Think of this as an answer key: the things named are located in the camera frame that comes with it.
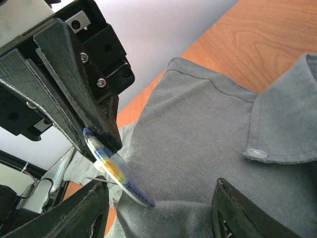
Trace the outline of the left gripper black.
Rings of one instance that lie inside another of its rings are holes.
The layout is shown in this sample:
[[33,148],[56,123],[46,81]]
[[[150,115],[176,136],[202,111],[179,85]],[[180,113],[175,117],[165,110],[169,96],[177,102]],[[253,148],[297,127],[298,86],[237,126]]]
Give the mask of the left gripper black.
[[[112,26],[93,0],[76,0],[0,50],[0,57],[18,49],[45,75],[50,75],[66,98],[68,120],[84,151],[83,129],[112,152],[122,147],[116,123],[119,94],[135,80],[126,52]],[[31,103],[0,85],[0,125],[14,135],[39,141],[45,127],[54,126]]]

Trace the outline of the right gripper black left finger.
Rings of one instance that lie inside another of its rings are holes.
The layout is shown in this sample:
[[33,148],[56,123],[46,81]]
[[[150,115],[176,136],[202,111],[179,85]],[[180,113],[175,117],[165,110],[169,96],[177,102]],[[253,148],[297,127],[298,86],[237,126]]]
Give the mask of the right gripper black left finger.
[[92,180],[50,211],[5,238],[103,238],[109,211],[108,187]]

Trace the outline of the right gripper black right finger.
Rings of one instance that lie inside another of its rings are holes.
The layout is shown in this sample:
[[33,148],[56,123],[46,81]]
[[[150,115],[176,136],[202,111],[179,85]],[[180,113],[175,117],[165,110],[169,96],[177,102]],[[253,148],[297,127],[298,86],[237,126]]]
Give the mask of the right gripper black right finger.
[[298,238],[224,178],[218,178],[211,203],[215,238]]

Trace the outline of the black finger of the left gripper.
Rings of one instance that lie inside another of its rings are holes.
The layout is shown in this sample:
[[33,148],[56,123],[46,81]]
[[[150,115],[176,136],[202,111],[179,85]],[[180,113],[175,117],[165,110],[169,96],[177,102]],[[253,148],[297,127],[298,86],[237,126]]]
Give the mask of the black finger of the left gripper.
[[31,59],[25,59],[18,49],[0,58],[0,84],[45,114],[81,155],[95,161],[83,136],[83,123],[52,77],[45,75]]

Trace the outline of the blue brooch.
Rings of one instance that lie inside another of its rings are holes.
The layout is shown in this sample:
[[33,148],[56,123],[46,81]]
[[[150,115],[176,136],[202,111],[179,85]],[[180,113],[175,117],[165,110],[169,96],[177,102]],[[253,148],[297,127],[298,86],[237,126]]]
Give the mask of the blue brooch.
[[146,207],[154,207],[155,200],[124,159],[106,148],[89,128],[83,129],[83,135],[88,148],[107,175],[134,201]]

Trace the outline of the grey button-up shirt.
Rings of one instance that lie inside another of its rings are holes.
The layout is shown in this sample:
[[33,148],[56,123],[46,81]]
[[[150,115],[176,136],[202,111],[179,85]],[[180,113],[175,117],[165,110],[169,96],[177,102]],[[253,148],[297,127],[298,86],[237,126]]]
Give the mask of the grey button-up shirt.
[[110,238],[210,238],[224,178],[303,238],[317,235],[317,57],[304,54],[262,93],[172,59],[119,154],[155,199],[109,186]]

